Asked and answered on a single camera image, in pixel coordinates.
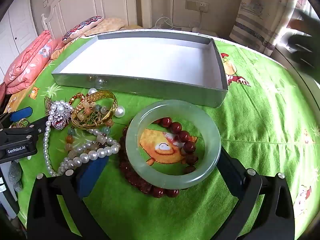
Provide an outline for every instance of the jade bangle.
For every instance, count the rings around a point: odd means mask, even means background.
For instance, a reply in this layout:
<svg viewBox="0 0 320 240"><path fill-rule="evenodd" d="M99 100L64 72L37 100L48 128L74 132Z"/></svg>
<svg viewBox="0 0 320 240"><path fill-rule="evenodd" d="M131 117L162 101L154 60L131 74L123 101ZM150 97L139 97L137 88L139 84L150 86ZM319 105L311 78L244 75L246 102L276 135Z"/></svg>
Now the jade bangle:
<svg viewBox="0 0 320 240"><path fill-rule="evenodd" d="M192 173L180 176L163 174L150 167L141 156L139 142L145 128L168 116L178 116L192 122L204 139L204 158ZM139 176L165 189L184 189L204 180L215 168L221 150L220 133L211 117L198 106L179 100L155 102L139 112L130 123L125 143L129 161Z"/></svg>

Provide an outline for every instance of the glove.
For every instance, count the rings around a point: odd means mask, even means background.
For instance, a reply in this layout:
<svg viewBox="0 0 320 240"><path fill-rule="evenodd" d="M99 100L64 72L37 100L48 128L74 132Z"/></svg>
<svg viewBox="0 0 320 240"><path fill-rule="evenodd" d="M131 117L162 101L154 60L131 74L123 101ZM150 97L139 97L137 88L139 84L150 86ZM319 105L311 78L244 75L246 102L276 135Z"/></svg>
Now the glove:
<svg viewBox="0 0 320 240"><path fill-rule="evenodd" d="M291 54L291 59L298 63L298 70L311 76L320 83L320 22L299 11L303 21L293 20L291 27L297 27L311 36L292 35L288 45L296 52Z"/></svg>

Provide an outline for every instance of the pearl necklace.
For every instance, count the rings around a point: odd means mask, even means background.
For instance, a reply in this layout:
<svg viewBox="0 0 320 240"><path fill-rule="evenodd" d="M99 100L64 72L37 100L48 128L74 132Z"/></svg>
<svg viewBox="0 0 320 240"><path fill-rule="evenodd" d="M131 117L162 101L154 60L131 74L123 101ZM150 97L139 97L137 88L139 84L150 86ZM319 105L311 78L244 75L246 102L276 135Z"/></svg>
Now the pearl necklace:
<svg viewBox="0 0 320 240"><path fill-rule="evenodd" d="M75 151L76 153L80 154L80 156L79 157L74 156L72 160L69 157L64 158L63 162L60 163L60 167L58 168L58 173L56 173L52 169L49 150L48 150L49 136L51 131L50 126L54 121L55 111L57 111L59 114L62 114L64 112L64 108L68 109L68 111L70 112L73 110L73 107L70 106L69 103L66 103L63 100L55 101L51 106L51 111L49 112L48 120L45 123L46 128L45 128L44 139L43 139L44 141L43 153L44 153L46 168L50 175L52 175L53 177L62 175L66 170L76 169L77 167L80 167L82 163L89 162L89 160L95 161L98 157L104 158L105 156L110 156L111 154L118 153L121 146L116 140L114 140L112 137L104 136L106 134L103 134L98 129L89 129L88 130L89 133L92 133L97 136L96 138L97 142L100 142L102 144L107 143L108 145L111 145L111 147L106 146L104 148L97 149L97 151L91 150L89 151L89 153L83 153L84 151L88 150L92 146L92 143L87 142L82 146L76 148Z"/></svg>

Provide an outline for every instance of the white headboard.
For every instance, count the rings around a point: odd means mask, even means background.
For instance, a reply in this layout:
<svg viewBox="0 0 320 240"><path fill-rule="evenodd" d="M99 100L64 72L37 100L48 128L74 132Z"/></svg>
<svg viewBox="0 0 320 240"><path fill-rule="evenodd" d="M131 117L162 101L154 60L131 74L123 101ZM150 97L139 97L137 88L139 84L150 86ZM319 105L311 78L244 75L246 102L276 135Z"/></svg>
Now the white headboard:
<svg viewBox="0 0 320 240"><path fill-rule="evenodd" d="M50 15L42 14L42 25L50 30L53 38L63 35L80 22L92 17L117 17L128 25L137 25L142 18L142 27L151 28L151 0L52 0Z"/></svg>

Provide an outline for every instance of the gray stone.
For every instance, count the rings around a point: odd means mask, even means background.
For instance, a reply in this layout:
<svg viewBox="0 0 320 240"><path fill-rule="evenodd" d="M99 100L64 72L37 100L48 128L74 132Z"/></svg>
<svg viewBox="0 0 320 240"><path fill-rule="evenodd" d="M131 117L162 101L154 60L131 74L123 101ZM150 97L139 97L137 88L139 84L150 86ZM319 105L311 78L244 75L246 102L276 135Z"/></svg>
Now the gray stone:
<svg viewBox="0 0 320 240"><path fill-rule="evenodd" d="M16 162L12 162L8 172L9 182L12 185L16 184L21 179L21 175L22 175L22 169L20 164Z"/></svg>
<svg viewBox="0 0 320 240"><path fill-rule="evenodd" d="M16 192L22 191L22 184L21 181L18 181L16 184L13 185L13 188Z"/></svg>

